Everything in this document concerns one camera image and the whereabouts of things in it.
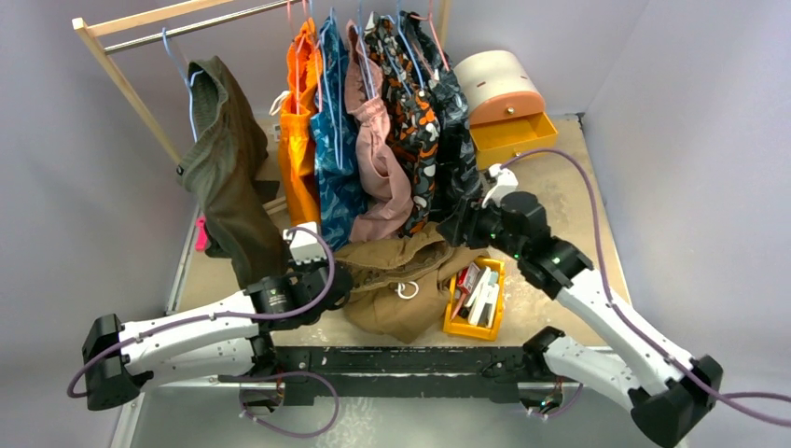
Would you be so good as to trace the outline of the tan brown shorts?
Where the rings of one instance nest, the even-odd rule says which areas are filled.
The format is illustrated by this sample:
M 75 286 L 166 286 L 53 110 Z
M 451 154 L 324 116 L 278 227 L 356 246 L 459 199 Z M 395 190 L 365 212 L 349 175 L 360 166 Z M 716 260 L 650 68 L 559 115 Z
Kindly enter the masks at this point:
M 444 315 L 451 278 L 488 255 L 450 245 L 435 223 L 410 237 L 350 243 L 335 253 L 353 278 L 345 317 L 363 331 L 412 343 Z

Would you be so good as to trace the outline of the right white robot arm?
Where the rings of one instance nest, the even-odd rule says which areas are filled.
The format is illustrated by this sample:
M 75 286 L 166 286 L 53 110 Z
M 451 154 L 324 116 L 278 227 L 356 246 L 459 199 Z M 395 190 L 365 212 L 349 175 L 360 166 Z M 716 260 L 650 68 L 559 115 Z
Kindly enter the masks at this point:
M 467 200 L 437 227 L 453 246 L 493 247 L 511 256 L 524 279 L 581 318 L 610 347 L 589 349 L 546 327 L 524 346 L 523 366 L 537 380 L 574 379 L 627 411 L 660 447 L 675 447 L 715 406 L 724 370 L 658 332 L 608 285 L 573 244 L 553 235 L 532 193 L 499 201 Z

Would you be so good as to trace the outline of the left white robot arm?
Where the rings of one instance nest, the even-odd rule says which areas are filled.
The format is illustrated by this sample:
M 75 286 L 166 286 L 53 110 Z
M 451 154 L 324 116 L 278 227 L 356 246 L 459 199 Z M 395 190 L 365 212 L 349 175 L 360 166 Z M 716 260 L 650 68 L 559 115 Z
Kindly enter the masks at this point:
M 316 323 L 323 312 L 341 308 L 353 286 L 348 269 L 319 261 L 184 313 L 135 322 L 100 316 L 82 345 L 80 396 L 89 410 L 104 411 L 183 380 L 268 381 L 283 367 L 272 333 Z

